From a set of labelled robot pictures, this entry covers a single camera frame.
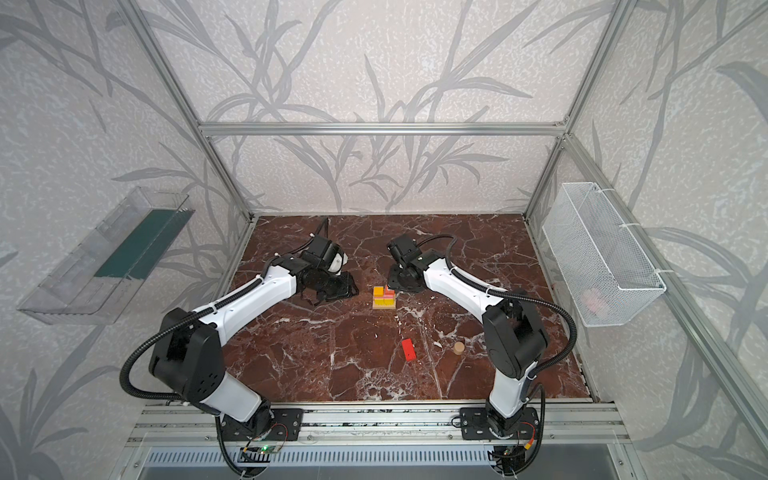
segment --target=green panel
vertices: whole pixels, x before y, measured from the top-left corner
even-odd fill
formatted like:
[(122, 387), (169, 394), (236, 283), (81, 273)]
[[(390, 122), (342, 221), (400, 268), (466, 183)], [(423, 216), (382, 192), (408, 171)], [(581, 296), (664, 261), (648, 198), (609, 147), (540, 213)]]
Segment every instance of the green panel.
[(95, 276), (146, 280), (193, 211), (151, 210), (110, 255)]

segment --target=yellow block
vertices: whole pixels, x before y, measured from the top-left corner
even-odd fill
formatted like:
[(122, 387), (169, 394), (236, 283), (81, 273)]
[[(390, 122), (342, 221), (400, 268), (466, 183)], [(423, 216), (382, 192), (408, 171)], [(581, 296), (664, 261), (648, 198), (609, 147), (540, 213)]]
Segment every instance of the yellow block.
[(393, 298), (373, 298), (374, 310), (393, 310), (395, 308), (395, 299)]

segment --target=wall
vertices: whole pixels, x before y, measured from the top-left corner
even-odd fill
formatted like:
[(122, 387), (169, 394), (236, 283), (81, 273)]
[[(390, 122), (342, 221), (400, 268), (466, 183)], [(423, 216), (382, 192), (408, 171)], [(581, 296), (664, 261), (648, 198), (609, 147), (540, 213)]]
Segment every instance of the wall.
[[(768, 2), (655, 5), (632, 12), (576, 135), (768, 392)], [(582, 180), (562, 162), (570, 173), (551, 191)], [(562, 300), (539, 228), (553, 196), (531, 225)], [(581, 332), (584, 364), (619, 405), (651, 478), (768, 478), (768, 460), (662, 300), (626, 326)]]
[[(205, 121), (553, 122), (570, 107), (614, 3), (140, 4)], [(533, 190), (553, 140), (232, 137), (217, 145), (257, 212), (461, 212), (521, 211), (516, 199)]]
[[(144, 404), (117, 370), (173, 306), (210, 298), (246, 226), (110, 2), (0, 5), (0, 478), (105, 478)], [(110, 326), (15, 307), (136, 185), (196, 210)], [(146, 360), (135, 381), (149, 380)]]

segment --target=red rectangular block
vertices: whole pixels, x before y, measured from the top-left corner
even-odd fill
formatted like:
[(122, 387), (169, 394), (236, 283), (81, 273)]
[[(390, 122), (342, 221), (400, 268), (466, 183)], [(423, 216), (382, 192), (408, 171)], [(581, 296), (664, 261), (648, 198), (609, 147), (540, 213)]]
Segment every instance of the red rectangular block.
[(413, 349), (413, 342), (411, 339), (405, 339), (402, 341), (402, 352), (406, 355), (406, 362), (416, 360), (416, 351)]

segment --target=transparent container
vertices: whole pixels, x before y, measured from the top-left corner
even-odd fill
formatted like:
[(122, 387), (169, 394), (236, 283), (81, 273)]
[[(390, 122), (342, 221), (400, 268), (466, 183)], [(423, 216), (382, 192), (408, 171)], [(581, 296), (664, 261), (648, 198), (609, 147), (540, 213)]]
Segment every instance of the transparent container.
[(624, 325), (667, 290), (597, 184), (562, 184), (543, 230), (585, 326)]
[(188, 197), (134, 188), (18, 309), (49, 324), (114, 323), (194, 212)]

